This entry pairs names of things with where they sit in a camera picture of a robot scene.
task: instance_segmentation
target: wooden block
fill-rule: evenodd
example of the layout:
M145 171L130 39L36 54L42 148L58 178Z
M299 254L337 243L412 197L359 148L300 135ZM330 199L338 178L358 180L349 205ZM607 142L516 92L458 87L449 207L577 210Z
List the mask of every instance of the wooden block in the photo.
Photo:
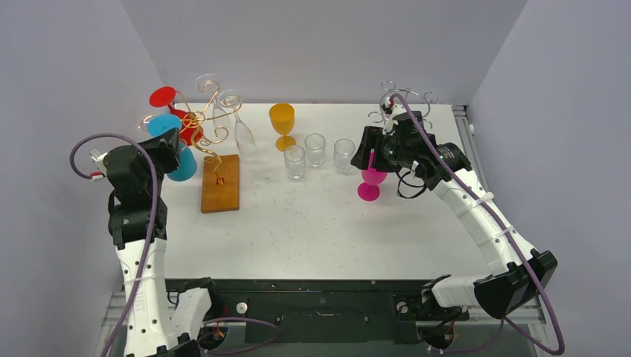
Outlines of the wooden block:
M217 184L215 163L204 161L202 179L202 213L239 209L239 155L221 157L220 175L224 184Z

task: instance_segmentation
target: white table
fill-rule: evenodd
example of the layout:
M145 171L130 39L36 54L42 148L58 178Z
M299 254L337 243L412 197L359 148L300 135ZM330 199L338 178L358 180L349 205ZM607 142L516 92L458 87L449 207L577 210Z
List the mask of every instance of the white table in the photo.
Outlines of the white table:
M367 118L376 105L295 104L292 136L298 144L312 132L327 139L324 166L308 167L300 181L287 176L283 153L275 148L280 135L269 121L270 107L246 103L240 111L254 133L257 152L241 158L238 211L200 212L201 152L194 150L199 169L192 179L164 180L167 277L432 279L488 273L469 234L433 193L401 199L391 174L380 185L378 200L364 202L356 192L360 171L342 175L333 169L335 141L349 138L357 145L363 127L378 118ZM433 106L428 119L438 143L461 145L450 106ZM212 135L212 123L204 125ZM211 149L220 155L237 153L231 138Z

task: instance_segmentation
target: pink wine glass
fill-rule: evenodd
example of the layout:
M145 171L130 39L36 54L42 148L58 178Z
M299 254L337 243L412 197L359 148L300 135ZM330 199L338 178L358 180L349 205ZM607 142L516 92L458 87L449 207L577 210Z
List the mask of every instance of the pink wine glass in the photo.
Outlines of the pink wine glass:
M371 158L368 162L368 170L362 170L362 178L364 182L357 188L357 194L364 201L374 201L379 197L379 184L385 180L388 173L380 173L371 167L373 163L374 152L371 152Z

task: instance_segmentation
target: orange goblet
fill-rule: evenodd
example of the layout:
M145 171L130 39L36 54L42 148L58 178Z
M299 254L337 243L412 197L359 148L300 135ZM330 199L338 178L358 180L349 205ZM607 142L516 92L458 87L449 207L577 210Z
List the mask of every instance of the orange goblet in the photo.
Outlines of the orange goblet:
M269 110L269 119L272 120L274 130L282 135L276 140L276 149L285 151L287 147L295 145L295 139L289 136L294 129L294 107L287 103L275 104Z

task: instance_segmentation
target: gray wall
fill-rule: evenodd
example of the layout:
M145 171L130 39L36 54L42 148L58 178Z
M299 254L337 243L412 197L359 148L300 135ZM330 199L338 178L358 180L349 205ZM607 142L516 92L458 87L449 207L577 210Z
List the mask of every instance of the gray wall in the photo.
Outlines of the gray wall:
M525 0L123 0L166 82L249 102L373 103L379 83L469 103Z
M469 110L499 207L559 260L567 356L629 355L629 18L628 1L529 1Z
M97 132L138 138L160 78L118 0L3 1L0 14L0 354L88 356L121 273L110 186L78 178L68 154Z

